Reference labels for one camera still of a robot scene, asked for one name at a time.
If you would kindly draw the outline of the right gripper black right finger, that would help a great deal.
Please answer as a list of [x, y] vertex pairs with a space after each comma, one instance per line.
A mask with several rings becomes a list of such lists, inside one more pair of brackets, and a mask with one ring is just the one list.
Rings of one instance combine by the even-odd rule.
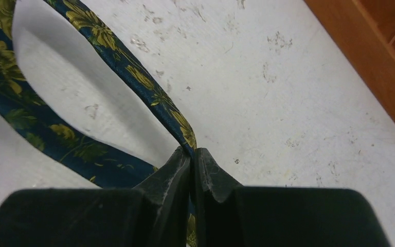
[[389, 246], [373, 208], [343, 188], [241, 185], [205, 148], [194, 155], [198, 246]]

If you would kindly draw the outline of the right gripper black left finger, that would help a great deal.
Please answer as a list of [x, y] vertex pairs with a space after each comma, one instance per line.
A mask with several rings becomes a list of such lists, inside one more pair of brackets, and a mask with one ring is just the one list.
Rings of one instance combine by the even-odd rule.
[[24, 189], [0, 206], [0, 246], [185, 246], [190, 156], [134, 188]]

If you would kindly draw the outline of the blue yellow floral tie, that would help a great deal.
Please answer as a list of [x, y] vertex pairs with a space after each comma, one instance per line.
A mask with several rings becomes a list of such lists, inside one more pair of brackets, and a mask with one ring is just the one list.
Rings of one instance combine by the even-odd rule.
[[197, 148], [161, 58], [173, 1], [0, 1], [0, 204], [19, 189], [134, 186]]

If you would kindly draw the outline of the orange wooden compartment tray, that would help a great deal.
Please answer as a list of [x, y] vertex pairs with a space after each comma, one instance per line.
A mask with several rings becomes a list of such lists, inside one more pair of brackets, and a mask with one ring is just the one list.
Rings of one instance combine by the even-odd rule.
[[395, 123], [395, 1], [307, 1]]

